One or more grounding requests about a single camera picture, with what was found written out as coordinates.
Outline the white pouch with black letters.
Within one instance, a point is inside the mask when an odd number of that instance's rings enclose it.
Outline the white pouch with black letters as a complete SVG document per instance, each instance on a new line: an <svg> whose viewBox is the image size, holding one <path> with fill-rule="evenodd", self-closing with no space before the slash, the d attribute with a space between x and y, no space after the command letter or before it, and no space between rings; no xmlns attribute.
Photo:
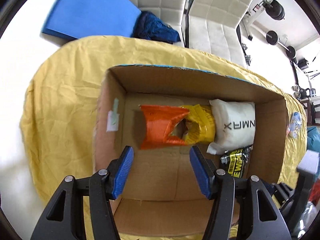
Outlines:
<svg viewBox="0 0 320 240"><path fill-rule="evenodd" d="M220 99L209 103L215 121L215 137L208 145L208 154L222 155L226 151L253 145L256 128L254 103Z"/></svg>

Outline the cardboard box with cow print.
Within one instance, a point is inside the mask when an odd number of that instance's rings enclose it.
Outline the cardboard box with cow print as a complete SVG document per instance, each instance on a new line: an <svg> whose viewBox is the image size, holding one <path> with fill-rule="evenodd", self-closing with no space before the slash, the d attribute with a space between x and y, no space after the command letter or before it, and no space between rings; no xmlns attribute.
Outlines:
<svg viewBox="0 0 320 240"><path fill-rule="evenodd" d="M114 66L98 102L95 168L108 167L129 146L126 179L111 191L120 233L176 237L203 233L213 197L211 179L189 152L197 146L219 164L226 151L252 146L227 175L279 179L287 128L284 97L248 81L171 66Z"/></svg>

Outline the teal bean bag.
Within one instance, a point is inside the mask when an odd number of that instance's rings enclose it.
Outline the teal bean bag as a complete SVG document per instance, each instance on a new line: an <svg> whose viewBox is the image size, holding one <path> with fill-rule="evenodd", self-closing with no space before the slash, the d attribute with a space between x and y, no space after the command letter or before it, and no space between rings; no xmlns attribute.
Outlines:
<svg viewBox="0 0 320 240"><path fill-rule="evenodd" d="M315 152L320 152L320 133L317 127L312 126L307 128L307 149Z"/></svg>

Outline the yellow tablecloth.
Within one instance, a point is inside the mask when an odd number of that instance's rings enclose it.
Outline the yellow tablecloth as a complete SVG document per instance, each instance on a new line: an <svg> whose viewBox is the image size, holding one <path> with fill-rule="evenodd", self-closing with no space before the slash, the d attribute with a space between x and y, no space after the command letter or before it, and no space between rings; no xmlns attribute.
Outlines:
<svg viewBox="0 0 320 240"><path fill-rule="evenodd" d="M144 150L142 105L253 102L255 137L245 178L295 186L306 152L287 124L302 105L264 77L195 49L122 36L68 42L39 68L26 92L21 130L39 197L48 202L61 181L89 177L117 159L134 158L124 191L111 207L121 237L199 238L213 202L200 191L189 146Z"/></svg>

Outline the orange snack packet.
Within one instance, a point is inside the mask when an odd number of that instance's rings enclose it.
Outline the orange snack packet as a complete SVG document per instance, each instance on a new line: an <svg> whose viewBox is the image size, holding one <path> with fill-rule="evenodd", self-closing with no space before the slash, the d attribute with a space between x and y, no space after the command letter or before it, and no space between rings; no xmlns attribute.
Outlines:
<svg viewBox="0 0 320 240"><path fill-rule="evenodd" d="M146 122L146 134L141 150L171 146L185 146L186 142L173 135L175 127L189 114L183 107L140 105Z"/></svg>

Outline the dark wooden stool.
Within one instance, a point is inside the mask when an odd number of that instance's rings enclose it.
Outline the dark wooden stool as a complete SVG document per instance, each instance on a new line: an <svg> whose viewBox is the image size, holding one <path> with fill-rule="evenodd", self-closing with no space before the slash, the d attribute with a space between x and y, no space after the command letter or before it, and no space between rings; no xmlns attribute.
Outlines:
<svg viewBox="0 0 320 240"><path fill-rule="evenodd" d="M300 100L306 112L307 126L319 127L319 96Z"/></svg>

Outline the white weight bench rack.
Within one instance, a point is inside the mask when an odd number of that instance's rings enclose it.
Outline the white weight bench rack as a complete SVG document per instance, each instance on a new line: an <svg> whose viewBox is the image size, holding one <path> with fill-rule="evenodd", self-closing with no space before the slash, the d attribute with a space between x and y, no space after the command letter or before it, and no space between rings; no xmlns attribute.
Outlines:
<svg viewBox="0 0 320 240"><path fill-rule="evenodd" d="M241 23L245 29L249 29L254 21L265 11L263 4L264 0L253 0L251 2L247 12L241 20Z"/></svg>

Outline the yellow snack packet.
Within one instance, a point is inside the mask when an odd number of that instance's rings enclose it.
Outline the yellow snack packet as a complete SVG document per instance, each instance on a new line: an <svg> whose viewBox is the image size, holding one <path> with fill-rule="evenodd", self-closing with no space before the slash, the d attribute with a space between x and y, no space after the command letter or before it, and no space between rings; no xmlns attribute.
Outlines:
<svg viewBox="0 0 320 240"><path fill-rule="evenodd" d="M183 135L183 140L187 145L197 143L211 143L215 138L215 119L212 110L205 105L183 105L189 113L185 117L187 130Z"/></svg>

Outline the dark blue cloth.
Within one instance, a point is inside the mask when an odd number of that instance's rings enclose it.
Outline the dark blue cloth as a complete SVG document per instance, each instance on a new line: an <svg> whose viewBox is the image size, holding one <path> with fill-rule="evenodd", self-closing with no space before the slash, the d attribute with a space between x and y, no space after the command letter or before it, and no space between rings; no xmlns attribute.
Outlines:
<svg viewBox="0 0 320 240"><path fill-rule="evenodd" d="M136 20L132 36L144 40L174 44L181 42L178 31L150 11L142 11Z"/></svg>

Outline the blue tissue pack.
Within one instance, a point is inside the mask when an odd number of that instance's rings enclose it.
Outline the blue tissue pack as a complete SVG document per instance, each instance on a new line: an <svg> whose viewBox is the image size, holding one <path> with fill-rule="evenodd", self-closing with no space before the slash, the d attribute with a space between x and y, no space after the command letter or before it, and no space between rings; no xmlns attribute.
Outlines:
<svg viewBox="0 0 320 240"><path fill-rule="evenodd" d="M301 114L299 112L294 112L287 126L287 135L291 138L296 139L299 133L299 130L301 128L301 125L302 125Z"/></svg>

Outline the black shoe wipes pack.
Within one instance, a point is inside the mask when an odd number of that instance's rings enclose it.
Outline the black shoe wipes pack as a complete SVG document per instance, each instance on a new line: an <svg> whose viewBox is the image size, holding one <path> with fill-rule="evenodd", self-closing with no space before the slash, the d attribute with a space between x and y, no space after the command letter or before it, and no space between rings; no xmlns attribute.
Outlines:
<svg viewBox="0 0 320 240"><path fill-rule="evenodd" d="M234 178L242 178L249 161L253 146L249 145L232 151L226 151L220 157L219 168L226 171Z"/></svg>

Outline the barbell on floor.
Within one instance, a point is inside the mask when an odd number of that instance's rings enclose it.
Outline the barbell on floor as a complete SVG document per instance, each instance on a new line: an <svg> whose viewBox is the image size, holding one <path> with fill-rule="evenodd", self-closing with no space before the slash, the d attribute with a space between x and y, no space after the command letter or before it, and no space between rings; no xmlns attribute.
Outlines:
<svg viewBox="0 0 320 240"><path fill-rule="evenodd" d="M295 48L293 46L286 46L285 44L280 42L279 36L275 31L270 30L266 33L266 41L270 45L280 45L281 47L283 47L289 59L294 59L296 57Z"/></svg>

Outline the right white padded chair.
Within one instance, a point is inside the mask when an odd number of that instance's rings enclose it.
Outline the right white padded chair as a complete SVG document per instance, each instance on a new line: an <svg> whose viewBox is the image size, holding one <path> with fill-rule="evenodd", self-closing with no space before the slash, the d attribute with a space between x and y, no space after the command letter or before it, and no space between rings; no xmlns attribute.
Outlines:
<svg viewBox="0 0 320 240"><path fill-rule="evenodd" d="M188 48L247 66L236 29L253 0L192 0L188 8Z"/></svg>

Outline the blue foam mat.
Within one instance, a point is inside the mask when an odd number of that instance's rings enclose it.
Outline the blue foam mat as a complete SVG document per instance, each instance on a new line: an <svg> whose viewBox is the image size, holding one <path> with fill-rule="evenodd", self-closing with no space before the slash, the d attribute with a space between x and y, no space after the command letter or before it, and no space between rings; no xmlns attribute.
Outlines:
<svg viewBox="0 0 320 240"><path fill-rule="evenodd" d="M132 37L140 14L129 0L56 0L42 32L69 41L94 35Z"/></svg>

